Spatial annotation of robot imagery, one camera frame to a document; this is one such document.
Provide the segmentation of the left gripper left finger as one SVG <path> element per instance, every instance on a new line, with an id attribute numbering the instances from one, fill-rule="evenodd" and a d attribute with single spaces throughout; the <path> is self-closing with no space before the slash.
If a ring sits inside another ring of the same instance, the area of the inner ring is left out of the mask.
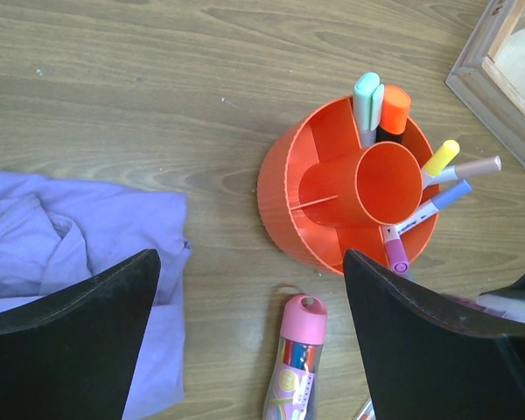
<path id="1" fill-rule="evenodd" d="M 158 287 L 145 249 L 0 313 L 0 419 L 120 419 Z"/>

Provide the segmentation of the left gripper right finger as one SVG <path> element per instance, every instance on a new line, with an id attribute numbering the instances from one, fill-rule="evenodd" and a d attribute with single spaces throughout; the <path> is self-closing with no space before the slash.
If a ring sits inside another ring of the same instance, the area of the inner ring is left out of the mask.
<path id="1" fill-rule="evenodd" d="M 379 419 L 525 419 L 525 324 L 350 250 L 346 294 Z"/>

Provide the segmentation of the pink capped white marker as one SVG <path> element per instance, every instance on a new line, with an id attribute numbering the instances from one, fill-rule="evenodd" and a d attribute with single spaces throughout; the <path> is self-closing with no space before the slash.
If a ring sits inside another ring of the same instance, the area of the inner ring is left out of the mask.
<path id="1" fill-rule="evenodd" d="M 381 226 L 381 237 L 389 268 L 399 275 L 406 274 L 410 268 L 410 261 L 396 228 Z"/>

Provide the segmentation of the blue capped white marker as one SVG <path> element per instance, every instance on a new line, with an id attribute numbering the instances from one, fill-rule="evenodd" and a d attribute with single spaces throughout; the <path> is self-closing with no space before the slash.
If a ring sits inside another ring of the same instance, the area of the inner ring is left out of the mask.
<path id="1" fill-rule="evenodd" d="M 444 189 L 433 198 L 421 204 L 407 220 L 395 226 L 396 232 L 399 235 L 405 234 L 471 191 L 471 185 L 465 179 L 460 180 L 457 184 Z"/>

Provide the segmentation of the yellow capped white marker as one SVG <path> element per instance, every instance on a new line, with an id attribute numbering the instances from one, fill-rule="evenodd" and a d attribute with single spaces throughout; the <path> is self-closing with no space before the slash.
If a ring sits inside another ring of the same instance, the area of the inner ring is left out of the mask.
<path id="1" fill-rule="evenodd" d="M 435 178 L 460 152 L 460 145 L 453 139 L 445 140 L 422 167 L 424 181 Z"/>

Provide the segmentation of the black orange highlighter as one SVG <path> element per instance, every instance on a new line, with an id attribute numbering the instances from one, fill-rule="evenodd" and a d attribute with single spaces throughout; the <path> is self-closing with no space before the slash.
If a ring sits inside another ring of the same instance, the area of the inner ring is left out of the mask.
<path id="1" fill-rule="evenodd" d="M 401 143 L 410 114 L 411 98 L 402 88 L 386 85 L 381 106 L 381 118 L 376 130 L 376 142 Z"/>

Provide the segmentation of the mint green highlighter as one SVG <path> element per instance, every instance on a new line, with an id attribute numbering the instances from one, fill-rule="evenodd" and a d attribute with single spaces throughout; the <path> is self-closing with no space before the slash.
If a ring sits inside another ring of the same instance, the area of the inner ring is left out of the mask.
<path id="1" fill-rule="evenodd" d="M 364 73 L 353 85 L 353 117 L 362 148 L 375 143 L 384 89 L 379 74 L 374 72 Z"/>

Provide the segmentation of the dark purple pen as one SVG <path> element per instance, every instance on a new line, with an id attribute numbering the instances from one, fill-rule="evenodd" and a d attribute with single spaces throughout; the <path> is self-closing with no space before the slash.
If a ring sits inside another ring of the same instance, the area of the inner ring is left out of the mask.
<path id="1" fill-rule="evenodd" d="M 444 295 L 452 301 L 496 317 L 525 324 L 525 299 L 495 294 L 480 295 L 476 299 Z"/>

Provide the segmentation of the red pen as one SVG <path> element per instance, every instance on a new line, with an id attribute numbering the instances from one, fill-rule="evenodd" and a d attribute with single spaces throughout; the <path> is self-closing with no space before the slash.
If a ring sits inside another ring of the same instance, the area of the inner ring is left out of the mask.
<path id="1" fill-rule="evenodd" d="M 375 420 L 375 410 L 371 399 L 368 399 L 354 420 Z"/>

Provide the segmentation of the purple cloth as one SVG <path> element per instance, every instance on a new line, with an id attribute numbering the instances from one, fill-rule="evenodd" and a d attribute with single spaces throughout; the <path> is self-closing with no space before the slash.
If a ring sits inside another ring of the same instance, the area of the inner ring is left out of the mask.
<path id="1" fill-rule="evenodd" d="M 155 249 L 157 292 L 123 415 L 166 410 L 185 396 L 185 224 L 182 192 L 0 171 L 0 312 Z"/>

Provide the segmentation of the pink lidded marker bottle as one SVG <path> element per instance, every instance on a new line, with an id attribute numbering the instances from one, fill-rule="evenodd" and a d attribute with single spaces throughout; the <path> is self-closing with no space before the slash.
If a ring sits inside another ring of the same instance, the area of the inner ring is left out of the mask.
<path id="1" fill-rule="evenodd" d="M 318 370 L 327 318 L 326 306 L 317 297 L 298 294 L 285 304 L 263 419 L 317 417 Z"/>

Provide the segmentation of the orange round desk organizer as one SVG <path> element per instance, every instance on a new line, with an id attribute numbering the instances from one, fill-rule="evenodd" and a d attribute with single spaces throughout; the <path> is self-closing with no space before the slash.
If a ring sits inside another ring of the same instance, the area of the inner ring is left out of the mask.
<path id="1" fill-rule="evenodd" d="M 351 97 L 330 101 L 292 126 L 262 161 L 262 223 L 286 255 L 313 268 L 341 274 L 349 249 L 386 265 L 381 227 L 406 220 L 440 191 L 422 187 L 421 168 L 432 154 L 413 120 L 402 143 L 362 148 Z"/>

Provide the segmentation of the wooden clothes rack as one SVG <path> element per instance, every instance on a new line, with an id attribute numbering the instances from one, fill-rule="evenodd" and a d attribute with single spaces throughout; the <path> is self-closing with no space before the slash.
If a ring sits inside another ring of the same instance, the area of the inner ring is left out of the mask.
<path id="1" fill-rule="evenodd" d="M 445 83 L 525 167 L 525 1 L 488 3 Z"/>

